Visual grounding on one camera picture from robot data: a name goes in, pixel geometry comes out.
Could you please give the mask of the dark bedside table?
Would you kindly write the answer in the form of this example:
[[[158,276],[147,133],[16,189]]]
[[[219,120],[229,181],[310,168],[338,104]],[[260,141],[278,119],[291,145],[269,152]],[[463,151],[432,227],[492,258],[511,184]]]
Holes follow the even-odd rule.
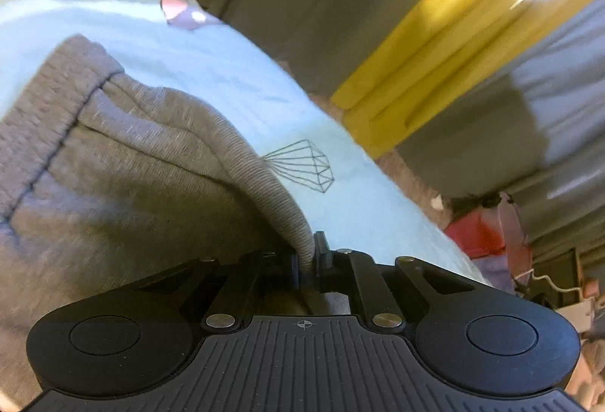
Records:
[[[560,256],[535,263],[533,270],[534,276],[548,276],[560,289],[580,286],[579,258],[574,248]],[[546,279],[539,281],[530,279],[524,298],[552,310],[574,305],[580,301],[577,291],[557,291]]]

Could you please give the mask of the yellow curtain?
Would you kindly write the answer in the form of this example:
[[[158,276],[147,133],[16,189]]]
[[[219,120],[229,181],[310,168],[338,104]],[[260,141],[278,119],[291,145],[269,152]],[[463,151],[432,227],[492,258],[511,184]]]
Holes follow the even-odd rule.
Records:
[[[331,101],[378,158],[593,1],[419,0]]]

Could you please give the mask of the pink red bag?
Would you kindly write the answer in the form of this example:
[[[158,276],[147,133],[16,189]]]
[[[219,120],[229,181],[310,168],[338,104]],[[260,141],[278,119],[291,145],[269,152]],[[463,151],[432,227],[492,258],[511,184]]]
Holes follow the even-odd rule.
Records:
[[[526,285],[532,253],[517,204],[497,192],[467,204],[468,210],[452,219],[445,234],[464,252],[496,289],[514,294]]]

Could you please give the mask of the grey sweatpants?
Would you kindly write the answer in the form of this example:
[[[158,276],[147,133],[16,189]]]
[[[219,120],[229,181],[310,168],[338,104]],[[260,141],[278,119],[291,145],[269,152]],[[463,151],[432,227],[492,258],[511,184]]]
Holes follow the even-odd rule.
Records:
[[[280,243],[310,262],[301,209],[225,117],[69,38],[1,122],[2,400],[40,395],[26,339],[50,311]]]

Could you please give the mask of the light blue mushroom bedsheet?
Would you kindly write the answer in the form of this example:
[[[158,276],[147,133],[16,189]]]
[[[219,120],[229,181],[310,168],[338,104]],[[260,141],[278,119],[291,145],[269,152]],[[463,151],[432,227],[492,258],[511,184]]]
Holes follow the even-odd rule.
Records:
[[[193,29],[170,25],[160,0],[1,0],[1,107],[45,58],[80,34],[150,87],[201,99],[268,161],[309,225],[334,248],[378,263],[413,256],[479,280],[479,270],[256,45],[201,9]]]

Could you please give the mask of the grey curtain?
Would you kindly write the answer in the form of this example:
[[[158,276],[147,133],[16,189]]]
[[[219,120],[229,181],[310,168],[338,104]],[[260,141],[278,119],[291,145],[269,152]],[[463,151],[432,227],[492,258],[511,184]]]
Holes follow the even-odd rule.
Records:
[[[198,0],[331,100],[419,0]],[[604,245],[604,0],[393,150],[446,197],[504,191],[537,256]]]

